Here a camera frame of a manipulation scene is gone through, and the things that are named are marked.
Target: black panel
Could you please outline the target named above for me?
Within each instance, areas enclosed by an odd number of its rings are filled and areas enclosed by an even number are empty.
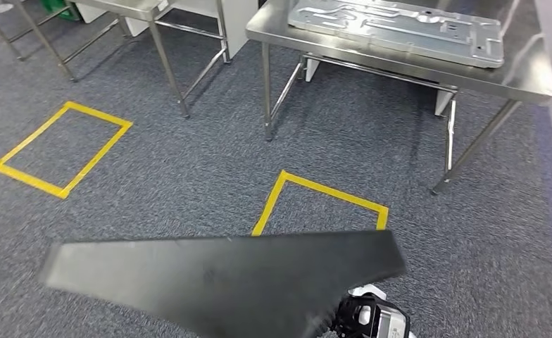
[[[63,244],[43,278],[208,338],[301,338],[347,289],[404,270],[392,233],[368,231]]]

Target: metal table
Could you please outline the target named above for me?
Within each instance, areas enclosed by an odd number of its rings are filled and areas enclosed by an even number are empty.
[[[268,0],[251,19],[246,32],[249,39],[262,42],[267,140],[272,139],[272,121],[280,105],[295,78],[307,70],[308,60],[324,61],[394,77],[448,93],[442,95],[446,99],[440,100],[444,103],[441,109],[437,109],[437,111],[445,111],[448,118],[445,173],[432,190],[438,193],[456,177],[474,152],[507,121],[522,101],[540,104],[552,98],[552,66],[534,0],[471,1],[468,9],[461,8],[464,1],[459,0],[403,0],[403,2],[500,20],[504,33],[503,66],[497,69],[476,68],[300,30],[287,24],[288,12],[293,7],[294,0]],[[273,108],[270,103],[269,47],[271,44],[303,52]],[[507,102],[453,163],[452,140],[456,108],[453,97],[459,87],[502,96],[507,98]]]
[[[203,77],[208,73],[212,66],[218,61],[222,56],[224,63],[230,63],[230,54],[228,51],[228,44],[226,38],[226,29],[224,27],[224,13],[222,8],[222,0],[215,0],[216,9],[218,12],[218,28],[221,32],[216,34],[213,32],[207,32],[205,30],[200,30],[194,27],[189,27],[186,25],[178,25],[176,23],[167,23],[164,21],[158,20],[159,17],[166,14],[168,11],[171,11],[173,8],[171,4],[177,0],[66,0],[76,4],[84,4],[91,7],[99,8],[111,13],[118,15],[120,18],[127,17],[137,20],[146,21],[149,25],[149,30],[153,41],[156,44],[158,53],[160,54],[160,59],[164,66],[166,76],[168,78],[168,83],[173,93],[177,97],[177,103],[181,106],[181,114],[185,117],[189,117],[189,109],[184,102],[184,99],[189,96],[193,91],[195,86],[203,79]],[[198,77],[193,81],[193,84],[189,86],[185,93],[177,87],[177,81],[175,79],[175,74],[173,68],[170,65],[170,61],[166,55],[164,45],[162,44],[162,38],[160,36],[160,31],[158,30],[158,25],[170,27],[176,30],[182,30],[185,32],[190,32],[198,35],[203,35],[205,37],[212,37],[214,39],[220,40],[221,49],[219,50],[206,67],[201,71]]]
[[[212,68],[212,66],[214,66],[214,64],[220,59],[220,57],[222,57],[224,63],[230,63],[230,53],[228,50],[226,28],[224,24],[224,10],[222,8],[222,0],[215,0],[216,10],[218,12],[217,22],[218,22],[219,33],[207,32],[205,30],[200,30],[186,25],[179,25],[177,23],[167,23],[165,21],[158,20],[159,17],[161,17],[162,15],[166,14],[168,11],[173,9],[171,4],[173,4],[177,0],[65,0],[66,6],[64,6],[63,8],[59,9],[58,11],[50,15],[47,15],[45,18],[39,20],[38,22],[36,22],[36,20],[34,20],[31,17],[31,15],[25,10],[25,7],[23,6],[23,3],[21,2],[21,0],[11,0],[11,1],[13,2],[13,4],[17,6],[17,8],[19,8],[21,14],[29,24],[30,28],[26,29],[25,31],[11,38],[8,38],[0,29],[0,36],[4,39],[7,45],[9,45],[9,47],[13,50],[13,52],[17,55],[17,57],[20,60],[23,60],[25,58],[22,57],[19,51],[17,51],[17,49],[13,46],[13,42],[16,41],[17,39],[20,39],[21,37],[24,37],[27,33],[34,32],[38,36],[42,44],[50,51],[50,53],[58,61],[58,66],[65,72],[65,74],[72,81],[77,81],[77,78],[73,75],[73,72],[71,72],[71,70],[67,65],[69,61],[73,60],[74,57],[81,54],[85,49],[87,49],[87,47],[91,46],[95,41],[103,37],[106,33],[110,32],[110,30],[112,30],[114,27],[119,27],[124,37],[128,36],[128,28],[126,27],[126,22],[124,20],[124,17],[145,21],[149,26],[149,30],[153,37],[153,41],[156,44],[158,53],[160,54],[160,59],[162,60],[162,64],[164,66],[166,76],[170,84],[170,88],[172,89],[175,96],[177,97],[177,103],[181,106],[181,114],[186,118],[189,117],[189,109],[187,108],[187,105],[184,102],[185,98],[189,96],[189,94],[200,83],[200,81],[208,73],[208,71]],[[52,46],[50,41],[44,36],[44,34],[42,34],[42,31],[39,29],[39,26],[50,21],[52,18],[57,17],[64,11],[74,11],[71,3],[84,4],[91,7],[103,9],[105,11],[113,13],[116,16],[116,18],[107,26],[105,26],[102,30],[97,32],[83,46],[76,49],[69,56],[62,58],[60,54]],[[220,40],[220,45],[222,48],[219,50],[218,53],[216,53],[216,55],[214,55],[214,57],[212,57],[212,59],[208,62],[206,67],[201,71],[201,73],[197,76],[195,81],[193,81],[193,83],[189,86],[189,88],[184,93],[182,93],[177,87],[175,74],[173,72],[173,69],[170,65],[170,61],[168,60],[166,51],[162,44],[162,38],[160,36],[160,31],[158,30],[158,25]]]

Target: metal sheet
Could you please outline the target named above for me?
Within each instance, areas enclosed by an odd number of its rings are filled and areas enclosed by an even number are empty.
[[[204,337],[315,338],[349,288],[404,271],[382,230],[63,244],[42,277]]]
[[[483,68],[504,61],[497,20],[381,0],[300,0],[289,24],[364,44]]]

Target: green object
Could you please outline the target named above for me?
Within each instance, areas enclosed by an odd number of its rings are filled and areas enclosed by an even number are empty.
[[[42,2],[43,7],[48,11],[48,13],[54,13],[54,12],[58,11],[59,9],[67,6],[67,4],[64,2],[64,0],[41,0],[41,2]],[[77,15],[79,15],[79,11],[75,7],[75,5],[73,3],[71,3],[70,6],[72,6],[75,13]],[[66,19],[66,20],[71,20],[71,21],[81,20],[81,17],[79,17],[79,16],[76,17],[69,10],[63,11],[60,15],[58,15],[58,17]]]

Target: floor marking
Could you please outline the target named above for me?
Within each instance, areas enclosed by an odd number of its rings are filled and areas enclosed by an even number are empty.
[[[267,223],[268,218],[272,213],[272,209],[276,204],[278,195],[280,195],[280,192],[282,191],[282,188],[284,187],[284,183],[286,181],[297,183],[303,187],[307,187],[317,192],[322,192],[324,194],[337,197],[338,199],[341,199],[343,201],[347,201],[347,202],[362,206],[364,208],[373,210],[377,213],[377,221],[375,224],[375,229],[383,230],[386,228],[386,221],[388,221],[388,208],[386,206],[368,201],[367,199],[362,199],[360,197],[353,196],[351,194],[347,194],[346,192],[341,192],[340,190],[326,187],[325,185],[307,180],[306,178],[302,178],[302,177],[293,175],[291,173],[287,173],[286,171],[283,170],[280,172],[280,175],[278,175],[278,178],[276,179],[276,183],[274,184],[274,187],[272,188],[272,191],[268,196],[268,200],[265,202],[265,207],[263,209],[263,212],[261,213],[261,216],[256,226],[253,227],[253,230],[251,231],[251,236],[260,236],[261,233],[263,232],[263,228],[265,227],[265,224]]]
[[[31,141],[33,141],[36,137],[40,136],[41,133],[43,133],[52,123],[57,121],[64,113],[69,111],[70,109],[79,111],[80,113],[84,113],[87,115],[94,116],[95,118],[99,118],[101,120],[105,120],[110,123],[114,123],[116,125],[120,126],[120,129],[110,138],[106,144],[98,151],[98,153],[91,159],[89,162],[81,169],[81,171],[66,185],[66,187],[58,187],[54,184],[48,183],[46,181],[43,181],[37,177],[31,176],[30,174],[24,173],[23,171],[17,170],[15,168],[9,167],[8,165],[4,164],[6,161],[10,160],[13,156],[15,156],[21,149],[25,148]],[[77,104],[75,102],[68,101],[65,103],[65,105],[57,111],[54,115],[52,115],[51,118],[49,118],[41,127],[37,128],[36,131],[34,131],[30,136],[27,137],[27,139],[23,140],[23,142],[19,143],[13,150],[9,151],[8,154],[5,156],[2,156],[0,159],[0,173],[3,173],[7,176],[10,176],[14,178],[15,180],[19,180],[25,184],[31,185],[32,187],[38,188],[40,190],[43,190],[49,194],[53,194],[54,196],[60,197],[62,199],[65,199],[72,188],[77,185],[81,180],[83,180],[83,177],[100,161],[100,158],[104,156],[108,150],[120,139],[121,136],[124,135],[125,132],[133,125],[133,122],[123,120],[122,118],[117,118],[115,116],[109,115],[107,113],[103,113],[101,111],[97,111],[92,108],[88,108],[86,106],[82,106],[80,104]]]

